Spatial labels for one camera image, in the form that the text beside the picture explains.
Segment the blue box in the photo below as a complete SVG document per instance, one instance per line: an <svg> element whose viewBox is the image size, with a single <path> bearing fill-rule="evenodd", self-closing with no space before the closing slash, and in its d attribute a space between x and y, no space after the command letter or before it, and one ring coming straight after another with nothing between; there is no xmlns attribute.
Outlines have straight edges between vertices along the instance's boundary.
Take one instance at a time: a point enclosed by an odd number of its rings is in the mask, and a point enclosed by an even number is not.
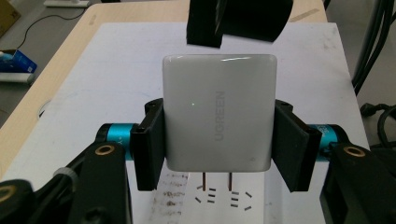
<svg viewBox="0 0 396 224"><path fill-rule="evenodd" d="M0 72L2 73L33 73L37 68L37 64L18 49L1 51L13 55L11 60L0 61Z"/></svg>

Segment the floor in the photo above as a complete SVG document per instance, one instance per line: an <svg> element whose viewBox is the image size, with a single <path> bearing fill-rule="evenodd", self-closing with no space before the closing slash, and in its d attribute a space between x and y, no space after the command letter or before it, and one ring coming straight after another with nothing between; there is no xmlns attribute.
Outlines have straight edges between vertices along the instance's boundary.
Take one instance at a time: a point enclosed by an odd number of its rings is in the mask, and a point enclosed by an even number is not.
<svg viewBox="0 0 396 224"><path fill-rule="evenodd" d="M33 21L48 15L60 15L73 18L82 13L80 8L47 8L43 1L11 0L13 6L22 14L17 23L0 38L0 49L15 49L23 40L25 31ZM350 74L354 73L359 58L365 29L370 18L373 0L332 0L327 9L330 22L336 22L346 53ZM38 77L52 55L61 46L73 29L78 19L64 21L59 18L48 18L38 22L28 33L21 51L38 64L35 75ZM375 67L358 95L360 105L385 103L396 104L396 27L391 28L388 41ZM0 83L0 127L12 113L23 95L29 90L24 84ZM378 142L376 121L379 115L363 119L370 144ZM396 122L388 120L386 130L389 139L396 140Z"/></svg>

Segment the ugreen logo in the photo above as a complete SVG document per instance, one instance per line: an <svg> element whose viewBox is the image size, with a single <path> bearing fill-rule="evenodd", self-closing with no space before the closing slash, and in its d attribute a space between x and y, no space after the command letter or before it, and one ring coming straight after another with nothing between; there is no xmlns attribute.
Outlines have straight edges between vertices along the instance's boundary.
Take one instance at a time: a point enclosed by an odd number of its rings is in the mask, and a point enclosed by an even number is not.
<svg viewBox="0 0 396 224"><path fill-rule="evenodd" d="M215 140L224 139L225 92L216 91Z"/></svg>

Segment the metal prong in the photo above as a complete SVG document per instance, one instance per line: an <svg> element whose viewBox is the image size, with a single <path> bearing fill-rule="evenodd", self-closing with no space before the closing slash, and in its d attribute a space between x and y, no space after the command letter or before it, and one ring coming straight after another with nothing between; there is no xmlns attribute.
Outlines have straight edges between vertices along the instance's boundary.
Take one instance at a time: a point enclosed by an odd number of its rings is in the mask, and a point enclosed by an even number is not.
<svg viewBox="0 0 396 224"><path fill-rule="evenodd" d="M202 191L206 191L206 173L202 173Z"/></svg>
<svg viewBox="0 0 396 224"><path fill-rule="evenodd" d="M228 191L233 190L233 173L228 174Z"/></svg>

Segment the wall charger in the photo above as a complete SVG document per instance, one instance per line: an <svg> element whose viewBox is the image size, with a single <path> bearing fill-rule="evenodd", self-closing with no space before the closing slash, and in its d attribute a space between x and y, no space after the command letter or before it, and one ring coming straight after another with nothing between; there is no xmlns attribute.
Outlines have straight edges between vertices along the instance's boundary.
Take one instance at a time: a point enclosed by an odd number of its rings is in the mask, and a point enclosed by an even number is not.
<svg viewBox="0 0 396 224"><path fill-rule="evenodd" d="M262 172L271 164L276 57L163 59L167 166L180 172Z"/></svg>

